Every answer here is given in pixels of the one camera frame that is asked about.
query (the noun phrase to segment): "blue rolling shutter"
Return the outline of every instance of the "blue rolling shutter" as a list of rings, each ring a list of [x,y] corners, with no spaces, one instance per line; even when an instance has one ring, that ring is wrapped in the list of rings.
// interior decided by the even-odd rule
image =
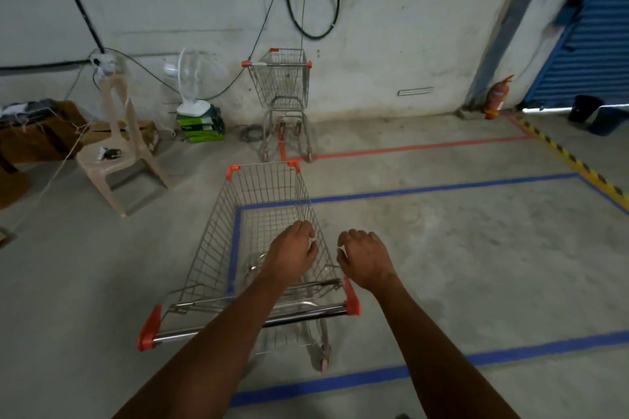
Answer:
[[[523,105],[571,106],[576,95],[629,103],[629,0],[584,0]]]

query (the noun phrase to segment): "beige plastic chair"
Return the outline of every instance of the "beige plastic chair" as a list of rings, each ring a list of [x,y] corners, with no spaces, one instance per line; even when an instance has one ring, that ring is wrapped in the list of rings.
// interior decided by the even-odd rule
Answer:
[[[148,147],[142,140],[135,110],[133,109],[133,104],[128,97],[128,84],[126,76],[121,74],[110,75],[103,80],[99,86],[101,89],[101,95],[103,96],[105,113],[109,124],[111,125],[111,137],[83,147],[83,149],[81,149],[81,151],[79,151],[76,155],[76,160],[113,209],[122,217],[126,217],[122,204],[114,196],[114,193],[107,184],[107,175],[120,171],[121,169],[128,168],[141,159],[146,163],[151,171],[153,171],[155,175],[161,179],[162,183],[167,188],[172,187],[172,185],[170,184],[168,177],[162,173],[162,170],[159,168],[157,161],[155,161],[153,154],[151,154]],[[126,117],[127,124],[126,129],[130,137],[129,141],[124,139],[120,133],[118,116],[116,114],[113,97],[111,95],[112,88],[115,90],[124,106],[124,115]],[[101,151],[101,147],[106,147],[107,149],[120,149],[122,151],[122,156],[109,161],[98,161],[98,155]]]

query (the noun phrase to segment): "fire extinguisher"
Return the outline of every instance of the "fire extinguisher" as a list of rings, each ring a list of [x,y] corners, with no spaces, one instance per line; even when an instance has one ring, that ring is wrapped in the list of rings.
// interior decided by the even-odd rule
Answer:
[[[508,76],[501,82],[497,82],[489,89],[483,113],[486,120],[492,120],[500,114],[500,109],[505,103],[505,98],[509,94],[509,83],[515,75]]]

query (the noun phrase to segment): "blue tape line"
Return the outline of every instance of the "blue tape line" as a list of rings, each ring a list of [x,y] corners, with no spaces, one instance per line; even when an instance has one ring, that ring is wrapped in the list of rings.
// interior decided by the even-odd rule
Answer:
[[[609,334],[560,340],[536,346],[523,346],[500,351],[476,353],[467,359],[476,367],[505,364],[514,361],[535,359],[544,356],[586,351],[593,348],[619,346],[629,344],[629,330],[612,332]],[[230,407],[250,406],[272,401],[292,399],[307,394],[344,390],[365,386],[367,384],[385,383],[397,379],[408,379],[410,374],[405,366],[362,371],[360,373],[344,374],[303,381],[301,383],[273,386],[262,390],[241,391],[233,395]]]
[[[480,183],[464,183],[464,184],[450,184],[443,186],[430,186],[425,188],[412,188],[412,189],[399,189],[394,191],[381,191],[381,192],[369,192],[364,194],[350,194],[340,196],[327,196],[327,197],[315,197],[311,199],[311,203],[320,204],[323,202],[341,202],[341,201],[353,201],[357,199],[370,199],[379,197],[390,196],[404,196],[407,194],[421,194],[427,192],[436,191],[455,191],[458,189],[471,189],[471,188],[483,188],[490,186],[503,186],[509,184],[524,184],[524,183],[536,183],[540,181],[554,181],[557,179],[571,179],[573,177],[579,177],[577,173],[565,173],[565,174],[552,174],[550,176],[536,176],[536,177],[516,177],[515,179],[499,179],[497,181],[484,181]],[[243,209],[268,209],[272,207],[286,207],[294,205],[304,201],[279,201],[279,202],[266,202],[262,204],[251,204],[243,206]]]
[[[583,176],[579,176],[579,179],[581,181],[583,181],[585,183],[585,185],[589,188],[591,188],[592,190],[594,190],[597,194],[601,194],[605,199],[607,199],[609,202],[611,202],[612,204],[614,204],[614,206],[616,206],[617,208],[619,208],[624,214],[629,215],[629,211],[627,209],[625,209],[624,207],[622,207],[618,202],[616,202],[616,200],[610,196],[608,193],[601,191],[597,186],[595,186],[594,184],[592,184],[590,181],[588,181],[585,177]]]
[[[230,250],[230,265],[227,270],[227,294],[234,293],[234,282],[236,281],[236,271],[238,268],[238,249],[240,247],[240,218],[242,208],[236,206],[234,214],[234,231],[232,233],[232,248]]]

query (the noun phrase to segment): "metal shopping cart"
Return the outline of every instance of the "metal shopping cart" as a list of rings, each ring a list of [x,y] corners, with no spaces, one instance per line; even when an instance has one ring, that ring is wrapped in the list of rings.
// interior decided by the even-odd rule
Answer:
[[[312,161],[310,126],[305,110],[308,106],[308,84],[313,63],[306,60],[306,53],[302,49],[272,48],[259,62],[246,60],[242,62],[242,66],[249,69],[260,104],[267,110],[262,121],[262,160],[264,162],[269,160],[269,141],[275,128],[273,114],[279,112],[282,113],[279,123],[280,136],[284,135],[286,128],[284,119],[297,118],[295,135],[301,134],[303,126],[308,146],[306,156],[308,161]]]
[[[254,352],[280,344],[317,345],[325,372],[332,352],[325,319],[359,315],[360,304],[332,262],[297,161],[230,166],[184,288],[169,294],[164,314],[161,304],[153,309],[138,350],[196,335],[251,283],[271,241],[296,220],[313,225],[319,253],[275,305]]]

